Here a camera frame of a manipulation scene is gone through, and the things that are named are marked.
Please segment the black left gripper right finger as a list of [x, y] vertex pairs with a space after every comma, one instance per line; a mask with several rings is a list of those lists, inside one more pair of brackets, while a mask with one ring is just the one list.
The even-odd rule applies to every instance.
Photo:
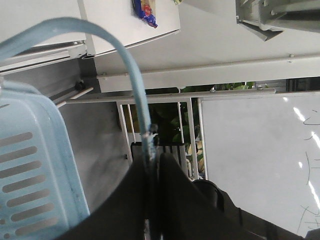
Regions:
[[210, 181], [199, 187], [175, 158], [159, 160], [161, 227], [166, 240], [298, 240], [300, 236], [237, 207]]

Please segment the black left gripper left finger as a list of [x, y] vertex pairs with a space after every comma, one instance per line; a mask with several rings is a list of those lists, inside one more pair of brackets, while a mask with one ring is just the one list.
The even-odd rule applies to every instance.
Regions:
[[146, 174], [135, 160], [107, 200], [61, 240], [142, 240], [146, 208]]

